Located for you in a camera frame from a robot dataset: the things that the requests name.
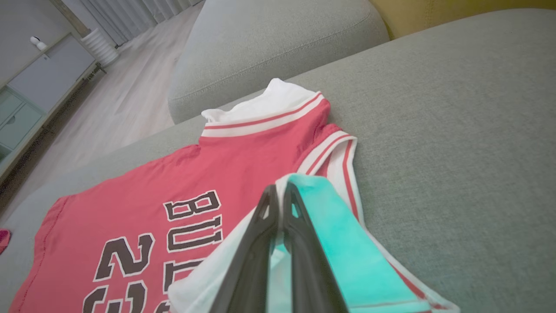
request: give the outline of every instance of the drawer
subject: drawer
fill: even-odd
[[[18,97],[4,89],[0,92],[0,124],[10,118],[13,112],[23,103]]]
[[[0,143],[10,149],[15,149],[40,118],[39,112],[27,104],[23,105],[0,129]]]

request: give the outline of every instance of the gray sofa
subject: gray sofa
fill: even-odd
[[[388,41],[368,0],[207,1],[173,73],[175,124]]]
[[[487,13],[393,40],[289,81],[321,90],[359,138],[373,235],[464,312],[556,307],[556,11]],[[239,99],[251,98],[257,93]],[[197,116],[45,185],[3,227],[0,311],[57,198],[197,143]]]

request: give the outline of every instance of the white plant pot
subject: white plant pot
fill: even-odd
[[[82,38],[81,41],[93,52],[94,57],[103,67],[112,64],[119,56],[118,51],[110,46],[98,28]]]

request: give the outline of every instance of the yellow leather sofa backrest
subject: yellow leather sofa backrest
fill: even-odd
[[[390,39],[490,11],[556,9],[556,0],[369,0],[382,16]]]

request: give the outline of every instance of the gray curtain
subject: gray curtain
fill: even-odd
[[[117,45],[178,15],[200,0],[81,0]]]

